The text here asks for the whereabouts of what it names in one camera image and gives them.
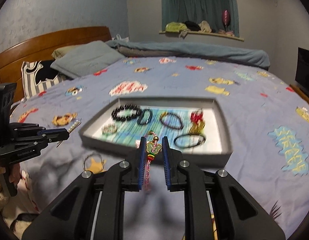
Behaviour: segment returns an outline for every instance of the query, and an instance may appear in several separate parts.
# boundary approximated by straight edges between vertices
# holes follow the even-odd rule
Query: balloon
[[[222,12],[222,22],[225,27],[227,27],[230,23],[230,12],[228,10],[224,10]]]

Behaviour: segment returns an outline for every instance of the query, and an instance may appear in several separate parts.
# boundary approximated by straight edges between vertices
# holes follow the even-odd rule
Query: blue blanket
[[[309,105],[261,68],[195,58],[120,60],[21,103],[11,122],[21,117],[20,121],[53,129],[55,115],[76,112],[85,124],[118,96],[216,98],[233,146],[225,168],[273,216],[287,238],[300,225],[309,211]],[[39,210],[82,172],[92,152],[82,146],[79,129],[58,148],[50,144],[41,156],[21,163],[32,179],[31,196]],[[103,158],[106,169],[121,160],[105,153]],[[150,183],[150,194],[126,194],[125,239],[181,240],[183,193],[167,191],[160,166],[151,167]]]
[[[126,42],[114,40],[107,41],[106,44],[112,48],[123,46],[140,50],[174,51],[186,55],[218,58],[218,60],[257,66],[263,69],[270,67],[268,54],[257,49],[242,49],[199,42]]]

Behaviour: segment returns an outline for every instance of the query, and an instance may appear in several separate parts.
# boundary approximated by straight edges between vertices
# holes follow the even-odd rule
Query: black beaded bracelet
[[[118,113],[120,111],[128,110],[128,109],[136,110],[136,113],[127,115],[127,116],[118,116]],[[124,106],[119,106],[115,110],[113,110],[111,113],[111,116],[112,116],[112,119],[115,121],[125,122],[125,121],[131,121],[133,119],[137,119],[137,117],[141,115],[141,112],[142,111],[140,109],[140,106],[133,105],[133,104],[126,104]]]
[[[176,141],[181,138],[181,137],[185,137],[185,136],[200,136],[202,137],[201,139],[198,140],[197,144],[193,144],[193,145],[189,145],[189,146],[180,146],[176,143]],[[204,135],[202,134],[192,134],[192,133],[186,133],[186,134],[181,134],[179,136],[177,136],[174,140],[173,140],[173,143],[175,144],[175,146],[181,148],[181,149],[186,149],[186,148],[193,148],[193,147],[196,147],[196,146],[199,146],[201,144],[204,144],[206,142],[206,138]]]
[[[146,112],[149,112],[150,115],[149,115],[148,119],[145,122],[141,122],[143,117],[145,116]],[[152,113],[151,109],[144,109],[144,110],[142,110],[142,113],[141,113],[139,119],[137,120],[137,124],[138,125],[146,125],[146,124],[150,123],[151,120],[152,120],[152,116],[153,116],[153,113]]]
[[[179,127],[171,126],[170,124],[164,122],[163,118],[164,118],[165,116],[168,116],[168,115],[173,115],[173,116],[175,116],[175,117],[178,119],[178,121],[179,121],[179,123],[180,123],[180,126],[179,126]],[[180,117],[179,115],[173,113],[173,112],[167,112],[167,111],[166,111],[166,112],[163,112],[163,113],[160,115],[159,120],[160,120],[160,122],[161,122],[164,126],[170,128],[170,129],[173,129],[173,130],[182,130],[182,129],[184,128],[184,125],[183,125],[183,122],[182,122],[182,120],[181,120],[181,117]]]

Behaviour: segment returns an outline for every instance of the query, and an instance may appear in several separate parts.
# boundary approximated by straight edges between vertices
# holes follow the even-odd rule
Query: pillow
[[[77,78],[93,74],[124,59],[125,56],[102,41],[93,41],[78,46],[51,64],[60,73]]]
[[[71,45],[71,46],[65,46],[65,47],[61,47],[61,48],[55,49],[54,52],[51,54],[51,56],[54,59],[61,58],[64,55],[66,55],[69,51],[75,49],[78,46],[80,46],[80,45]]]
[[[59,72],[50,68],[52,62],[54,60],[22,63],[22,86],[26,99],[62,82]]]

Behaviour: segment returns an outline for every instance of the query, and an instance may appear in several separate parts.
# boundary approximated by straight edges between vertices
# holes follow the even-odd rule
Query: green curtain
[[[222,12],[229,10],[231,22],[228,30],[239,36],[237,0],[162,0],[162,30],[170,22],[192,21],[199,24],[206,20],[218,32],[224,30]]]

